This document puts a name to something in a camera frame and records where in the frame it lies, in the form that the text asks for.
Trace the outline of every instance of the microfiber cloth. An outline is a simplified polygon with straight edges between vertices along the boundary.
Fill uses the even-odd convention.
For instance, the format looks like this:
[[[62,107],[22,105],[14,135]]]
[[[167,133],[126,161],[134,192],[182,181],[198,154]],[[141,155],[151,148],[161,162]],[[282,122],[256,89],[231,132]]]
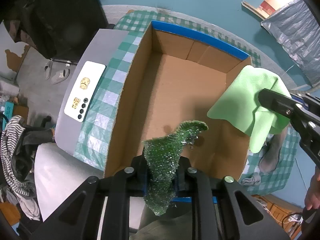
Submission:
[[[258,93],[264,88],[291,97],[277,74],[247,65],[207,113],[208,117],[227,120],[249,135],[253,153],[261,150],[268,133],[281,133],[290,121],[260,105]]]

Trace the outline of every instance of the person's hand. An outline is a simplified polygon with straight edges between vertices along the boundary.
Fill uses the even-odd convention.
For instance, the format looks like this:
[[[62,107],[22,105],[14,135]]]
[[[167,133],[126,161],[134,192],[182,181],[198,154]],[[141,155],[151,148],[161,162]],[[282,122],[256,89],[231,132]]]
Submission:
[[[306,209],[320,207],[320,170],[316,167],[315,174],[311,178],[310,187],[304,200]]]

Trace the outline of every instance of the open cardboard box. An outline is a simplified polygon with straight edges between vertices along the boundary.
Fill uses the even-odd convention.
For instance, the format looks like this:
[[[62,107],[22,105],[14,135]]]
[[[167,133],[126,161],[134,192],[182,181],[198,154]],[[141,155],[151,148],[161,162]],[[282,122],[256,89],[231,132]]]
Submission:
[[[165,136],[185,120],[204,121],[193,149],[182,156],[211,177],[239,179],[249,136],[225,120],[207,117],[210,107],[242,68],[245,52],[212,36],[152,21],[127,74],[109,144],[105,176],[130,166],[142,141]]]

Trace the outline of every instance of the pair of slippers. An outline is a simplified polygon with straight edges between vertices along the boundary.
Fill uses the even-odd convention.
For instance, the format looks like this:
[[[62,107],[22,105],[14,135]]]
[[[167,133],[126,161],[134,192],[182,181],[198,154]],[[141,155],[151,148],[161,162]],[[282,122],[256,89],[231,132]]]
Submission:
[[[47,65],[44,66],[45,80],[48,80],[50,78],[52,64],[53,64],[53,61],[50,60],[47,63]],[[61,81],[64,81],[65,79],[68,78],[69,74],[70,74],[70,69],[68,68],[57,71],[56,74],[51,78],[51,84],[54,85]]]

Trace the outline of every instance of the gold emblem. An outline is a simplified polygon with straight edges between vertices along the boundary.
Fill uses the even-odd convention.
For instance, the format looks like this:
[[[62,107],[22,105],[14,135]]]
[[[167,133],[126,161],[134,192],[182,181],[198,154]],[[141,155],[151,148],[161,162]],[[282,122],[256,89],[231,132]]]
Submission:
[[[73,99],[72,108],[76,109],[79,103],[80,103],[80,99],[79,98]]]
[[[85,90],[85,89],[88,88],[89,84],[90,84],[90,79],[89,78],[83,78],[81,80],[80,88]]]

